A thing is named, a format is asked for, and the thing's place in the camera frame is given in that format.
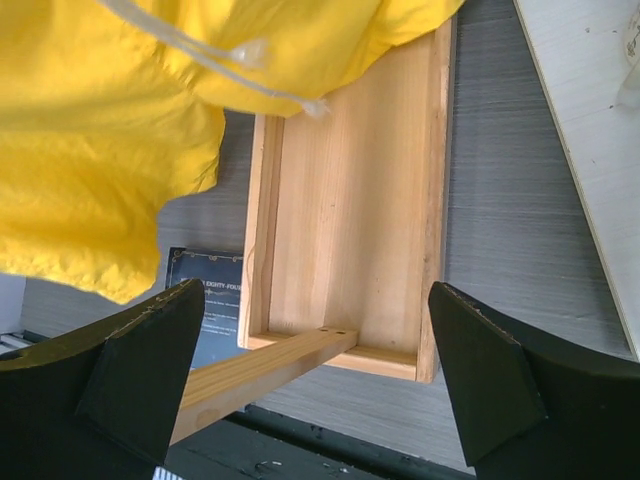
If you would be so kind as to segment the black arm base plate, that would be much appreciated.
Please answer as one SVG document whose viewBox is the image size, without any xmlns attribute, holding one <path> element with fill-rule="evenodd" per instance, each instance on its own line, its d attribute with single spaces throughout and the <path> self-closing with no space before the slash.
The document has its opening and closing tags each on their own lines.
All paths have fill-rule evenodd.
<svg viewBox="0 0 640 480">
<path fill-rule="evenodd" d="M 472 479 L 469 473 L 248 406 L 178 442 L 175 479 Z"/>
</svg>

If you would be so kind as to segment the yellow shorts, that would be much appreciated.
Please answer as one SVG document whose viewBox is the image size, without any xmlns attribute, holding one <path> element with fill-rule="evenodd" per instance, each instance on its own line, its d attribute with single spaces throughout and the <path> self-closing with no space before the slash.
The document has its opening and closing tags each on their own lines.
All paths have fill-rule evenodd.
<svg viewBox="0 0 640 480">
<path fill-rule="evenodd" d="M 229 110 L 320 116 L 326 95 L 457 1 L 5 1 L 1 270 L 124 304 L 157 216 L 215 186 Z"/>
</svg>

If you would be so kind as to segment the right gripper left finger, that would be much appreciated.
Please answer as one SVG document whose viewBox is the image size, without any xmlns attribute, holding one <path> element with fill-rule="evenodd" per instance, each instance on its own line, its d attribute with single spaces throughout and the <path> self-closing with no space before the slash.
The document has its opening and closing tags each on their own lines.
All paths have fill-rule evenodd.
<svg viewBox="0 0 640 480">
<path fill-rule="evenodd" d="M 205 295 L 184 281 L 1 357 L 4 479 L 150 479 L 163 465 Z"/>
</svg>

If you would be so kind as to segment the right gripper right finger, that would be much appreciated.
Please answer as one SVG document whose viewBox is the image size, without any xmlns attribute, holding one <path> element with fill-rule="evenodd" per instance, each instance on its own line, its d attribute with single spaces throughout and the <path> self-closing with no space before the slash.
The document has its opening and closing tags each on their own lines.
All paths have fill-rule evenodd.
<svg viewBox="0 0 640 480">
<path fill-rule="evenodd" d="M 479 479 L 636 479 L 639 365 L 436 282 L 428 305 L 466 464 Z"/>
</svg>

